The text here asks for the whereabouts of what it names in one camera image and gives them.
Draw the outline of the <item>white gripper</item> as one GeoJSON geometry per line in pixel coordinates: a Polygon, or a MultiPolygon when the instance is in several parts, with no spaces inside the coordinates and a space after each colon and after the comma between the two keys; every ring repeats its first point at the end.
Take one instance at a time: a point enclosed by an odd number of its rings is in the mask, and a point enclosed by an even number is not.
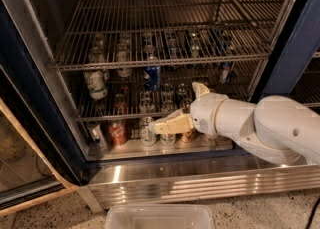
{"type": "Polygon", "coordinates": [[[192,89],[197,99],[190,106],[191,116],[179,109],[164,118],[150,122],[149,129],[155,134],[180,134],[195,127],[200,133],[217,135],[215,117],[219,106],[228,97],[210,92],[209,88],[200,82],[193,82],[192,89]]]}

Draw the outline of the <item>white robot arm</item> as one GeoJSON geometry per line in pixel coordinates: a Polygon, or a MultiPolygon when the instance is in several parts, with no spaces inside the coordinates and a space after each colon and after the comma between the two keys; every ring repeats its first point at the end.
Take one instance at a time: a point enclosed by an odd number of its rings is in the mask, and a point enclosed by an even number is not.
{"type": "Polygon", "coordinates": [[[320,164],[320,115],[283,96],[268,96],[258,103],[231,99],[192,84],[196,99],[185,114],[176,110],[149,124],[156,134],[178,134],[192,129],[209,136],[224,136],[267,162],[289,165],[303,156],[320,164]]]}

